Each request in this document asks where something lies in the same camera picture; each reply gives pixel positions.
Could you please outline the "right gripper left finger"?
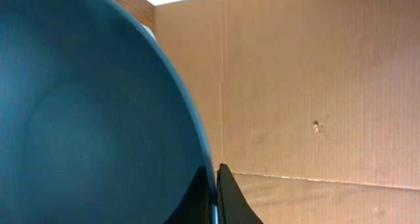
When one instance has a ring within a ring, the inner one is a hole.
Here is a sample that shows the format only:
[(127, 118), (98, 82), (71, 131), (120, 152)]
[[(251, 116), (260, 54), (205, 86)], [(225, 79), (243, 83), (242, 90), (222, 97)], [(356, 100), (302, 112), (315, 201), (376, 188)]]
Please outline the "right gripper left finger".
[(210, 190), (207, 171), (200, 166), (182, 200), (164, 224), (209, 224)]

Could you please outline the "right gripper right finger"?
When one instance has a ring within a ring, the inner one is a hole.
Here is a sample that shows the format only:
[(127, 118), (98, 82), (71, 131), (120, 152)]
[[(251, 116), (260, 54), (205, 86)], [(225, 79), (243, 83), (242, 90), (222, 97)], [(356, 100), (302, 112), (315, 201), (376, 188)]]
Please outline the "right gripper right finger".
[(263, 224), (226, 164), (217, 171), (217, 209), (219, 224)]

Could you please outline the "dark blue plate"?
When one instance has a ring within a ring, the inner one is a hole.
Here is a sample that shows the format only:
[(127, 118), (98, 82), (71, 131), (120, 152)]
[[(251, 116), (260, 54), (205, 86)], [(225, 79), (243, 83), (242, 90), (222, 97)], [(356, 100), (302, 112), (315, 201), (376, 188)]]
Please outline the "dark blue plate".
[(1, 222), (164, 223), (205, 131), (177, 71), (114, 0), (1, 0)]

